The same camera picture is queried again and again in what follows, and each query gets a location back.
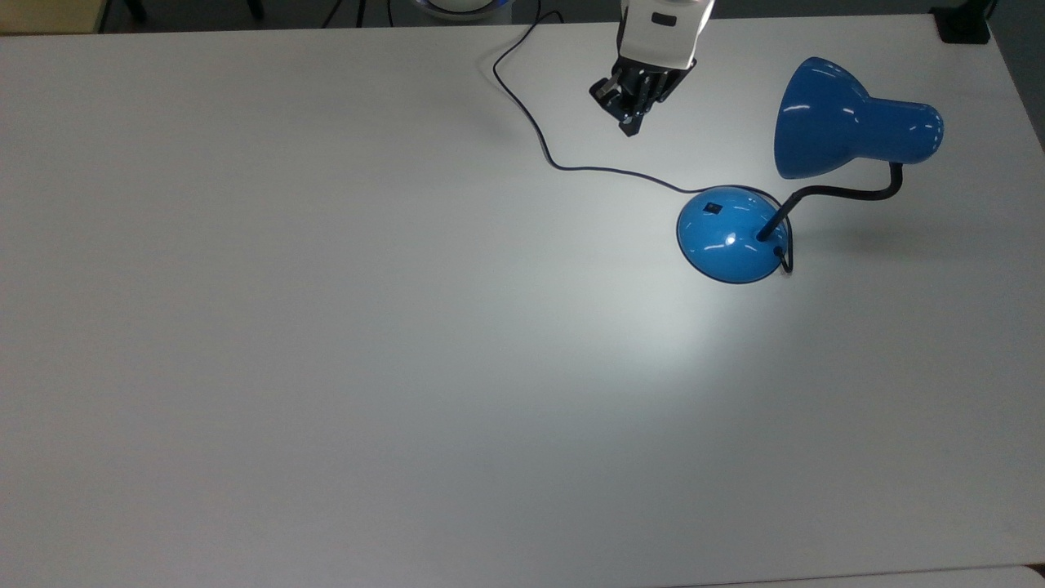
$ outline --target lamp shade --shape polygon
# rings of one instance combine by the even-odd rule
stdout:
[[[920,163],[939,148],[944,119],[929,104],[873,98],[850,72],[820,57],[791,77],[776,118],[776,170],[827,173],[856,157]]]

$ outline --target blue lamp shade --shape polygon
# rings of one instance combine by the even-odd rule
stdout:
[[[791,77],[776,118],[776,170],[827,173],[856,157],[920,163],[939,148],[944,119],[929,104],[873,98],[853,75],[820,57]]]
[[[757,191],[718,186],[703,191],[678,215],[678,245],[704,275],[726,283],[748,283],[773,273],[788,250],[789,225],[769,238],[756,235],[776,212],[776,203]]]

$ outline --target lamp neck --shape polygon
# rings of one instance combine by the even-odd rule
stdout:
[[[838,197],[847,197],[850,199],[885,199],[891,197],[900,191],[900,187],[904,183],[904,171],[902,163],[889,163],[889,185],[888,187],[880,190],[863,190],[863,189],[851,189],[851,188],[840,188],[835,186],[806,186],[798,189],[792,193],[784,204],[776,209],[776,213],[773,214],[766,226],[762,227],[759,234],[756,236],[759,240],[766,240],[769,235],[772,234],[773,229],[775,229],[791,210],[802,202],[802,198],[807,195],[812,194],[822,194],[822,195],[836,195]]]

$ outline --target black object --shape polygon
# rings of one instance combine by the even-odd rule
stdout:
[[[247,0],[247,5],[250,6],[254,20],[259,21],[264,18],[264,6],[261,5],[261,0]]]
[[[123,3],[131,10],[131,17],[134,18],[135,22],[145,22],[148,20],[148,15],[145,14],[145,6],[141,5],[141,0],[123,0]]]
[[[127,10],[131,11],[131,17],[135,22],[145,22],[148,20],[148,14],[145,11],[145,6],[142,5],[141,0],[123,0],[126,4]],[[251,9],[251,16],[255,20],[261,20],[264,18],[264,6],[261,5],[261,0],[247,0],[247,5]]]
[[[985,45],[991,40],[986,25],[989,13],[994,11],[997,0],[968,0],[956,8],[932,8],[936,30],[944,43],[958,45]]]
[[[889,186],[884,189],[879,190],[863,190],[863,189],[852,189],[852,188],[839,188],[835,186],[806,186],[794,193],[792,193],[786,201],[784,205],[776,209],[766,226],[762,227],[756,238],[759,240],[765,240],[769,238],[772,234],[773,229],[781,224],[781,220],[787,217],[787,215],[794,209],[795,206],[802,202],[803,197],[813,194],[821,195],[837,195],[838,197],[849,197],[851,199],[864,199],[864,201],[876,201],[885,199],[887,197],[892,197],[900,191],[900,187],[904,184],[904,171],[902,163],[889,163]]]

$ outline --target gray floor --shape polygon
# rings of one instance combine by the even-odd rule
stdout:
[[[251,18],[246,0],[142,0],[149,19],[137,24],[123,0],[111,0],[104,32],[176,30],[237,30],[254,28],[317,28],[336,0],[262,0],[265,18]],[[425,24],[412,0],[370,0],[364,26],[388,26],[386,1],[392,2],[396,26]],[[513,20],[529,22],[537,0],[516,0]],[[932,6],[954,6],[959,0],[719,0],[716,18],[796,17],[828,15],[924,14]],[[359,0],[344,0],[331,27],[355,26]],[[566,22],[613,21],[619,0],[544,0],[545,9],[559,8]],[[991,20],[998,45],[1016,86],[1045,144],[1045,1],[999,0]]]

